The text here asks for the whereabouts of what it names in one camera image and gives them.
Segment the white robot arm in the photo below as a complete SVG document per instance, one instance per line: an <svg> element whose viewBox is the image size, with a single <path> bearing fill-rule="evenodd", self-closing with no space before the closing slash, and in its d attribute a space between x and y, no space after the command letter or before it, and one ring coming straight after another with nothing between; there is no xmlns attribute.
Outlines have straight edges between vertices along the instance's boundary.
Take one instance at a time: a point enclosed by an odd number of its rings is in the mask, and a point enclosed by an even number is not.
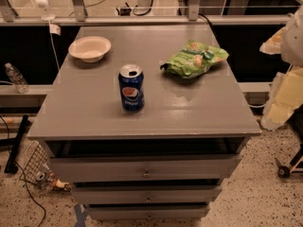
<svg viewBox="0 0 303 227"><path fill-rule="evenodd" d="M279 54L290 64L285 74L276 74L260 120L264 129L274 131L303 105L303 6L290 16L285 27L262 44L259 51Z"/></svg>

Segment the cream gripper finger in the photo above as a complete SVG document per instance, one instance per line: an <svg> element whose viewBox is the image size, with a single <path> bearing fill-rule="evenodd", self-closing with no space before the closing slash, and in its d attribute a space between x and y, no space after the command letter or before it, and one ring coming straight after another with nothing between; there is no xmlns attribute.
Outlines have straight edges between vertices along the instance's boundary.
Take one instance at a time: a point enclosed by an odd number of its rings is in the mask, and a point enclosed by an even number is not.
<svg viewBox="0 0 303 227"><path fill-rule="evenodd" d="M259 51L268 55L279 54L281 52L280 47L284 30L284 27L278 30L271 38L261 45Z"/></svg>
<svg viewBox="0 0 303 227"><path fill-rule="evenodd" d="M277 73L265 103L261 126L274 131L283 126L303 104L303 68L291 67L286 74Z"/></svg>

